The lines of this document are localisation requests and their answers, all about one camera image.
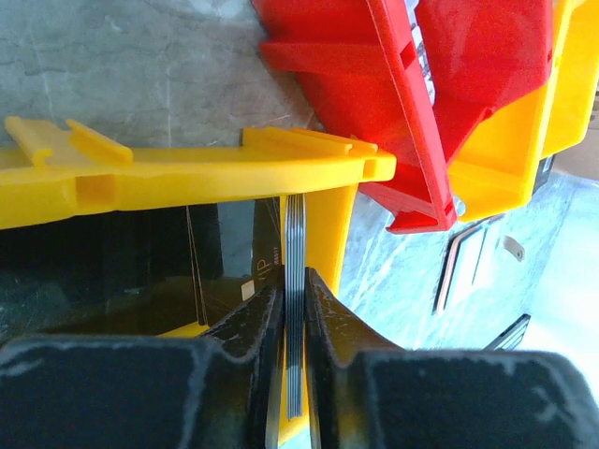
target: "yellow plastic tab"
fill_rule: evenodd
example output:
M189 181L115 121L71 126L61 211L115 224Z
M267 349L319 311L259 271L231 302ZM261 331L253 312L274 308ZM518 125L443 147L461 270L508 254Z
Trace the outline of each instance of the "yellow plastic tab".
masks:
M555 7L548 82L481 123L449 167L451 187L466 205L462 221L526 205L543 154L584 135L597 82L598 37L591 29L598 18L599 0L561 0Z
M129 149L68 124L71 131L7 119L21 149L0 149L0 229L111 210L320 192L389 180L395 170L394 156L376 146L297 129L246 128L239 148Z

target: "red plastic holder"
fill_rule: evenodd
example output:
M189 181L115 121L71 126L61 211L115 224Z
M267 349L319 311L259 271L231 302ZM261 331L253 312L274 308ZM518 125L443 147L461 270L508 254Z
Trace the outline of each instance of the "red plastic holder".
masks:
M395 215L393 233L447 230L447 164L492 113L540 87L551 67L550 0L420 0L436 90L422 76L402 0L253 0L262 53L296 78L328 132L397 157L391 181L360 190Z

